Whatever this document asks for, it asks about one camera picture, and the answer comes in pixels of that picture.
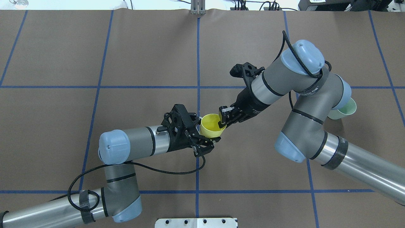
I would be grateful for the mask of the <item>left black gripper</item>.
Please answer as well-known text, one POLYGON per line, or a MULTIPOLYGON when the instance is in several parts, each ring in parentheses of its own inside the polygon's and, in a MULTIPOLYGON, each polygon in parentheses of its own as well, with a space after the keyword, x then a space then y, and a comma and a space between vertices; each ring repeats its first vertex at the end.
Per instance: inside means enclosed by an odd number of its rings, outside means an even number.
POLYGON ((210 153, 221 137, 191 137, 196 133, 197 114, 188 112, 183 104, 175 104, 170 112, 164 114, 161 125, 169 134, 169 147, 167 152, 192 148, 195 157, 210 153))

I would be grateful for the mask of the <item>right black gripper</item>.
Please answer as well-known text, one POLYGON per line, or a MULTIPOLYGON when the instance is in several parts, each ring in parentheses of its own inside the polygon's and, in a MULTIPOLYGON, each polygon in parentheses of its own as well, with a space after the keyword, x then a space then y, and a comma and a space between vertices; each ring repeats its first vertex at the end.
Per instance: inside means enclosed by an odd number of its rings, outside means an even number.
POLYGON ((243 89, 237 96, 233 106, 220 106, 218 126, 220 129, 229 127, 236 122, 243 122, 257 116, 269 105, 259 101, 249 87, 243 89))

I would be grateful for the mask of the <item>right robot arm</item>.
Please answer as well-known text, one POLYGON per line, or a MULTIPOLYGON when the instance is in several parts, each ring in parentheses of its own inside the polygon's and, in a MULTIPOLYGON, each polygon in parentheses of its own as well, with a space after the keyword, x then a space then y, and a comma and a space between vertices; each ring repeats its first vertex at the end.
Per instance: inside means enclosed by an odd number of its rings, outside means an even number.
POLYGON ((322 53, 311 42, 284 42, 288 47, 281 49, 268 68, 245 63, 231 69, 230 75, 243 78, 246 88, 234 104, 220 108, 218 125, 229 127, 251 119, 295 91, 299 97, 279 133, 276 151, 298 163, 311 159, 404 205, 404 168, 322 128, 330 111, 350 100, 350 85, 329 71, 322 53))

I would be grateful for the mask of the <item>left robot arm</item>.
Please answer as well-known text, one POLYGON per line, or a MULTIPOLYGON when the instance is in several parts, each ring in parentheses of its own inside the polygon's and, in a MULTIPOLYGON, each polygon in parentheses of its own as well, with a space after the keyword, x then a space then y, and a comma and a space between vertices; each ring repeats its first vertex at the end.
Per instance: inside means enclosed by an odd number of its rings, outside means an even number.
POLYGON ((80 174, 66 195, 20 211, 1 213, 2 228, 73 228, 112 217, 127 222, 142 212, 134 160, 192 148, 195 157, 204 157, 221 139, 222 128, 203 124, 196 113, 175 104, 160 125, 113 130, 100 136, 98 156, 107 185, 72 193, 80 174))

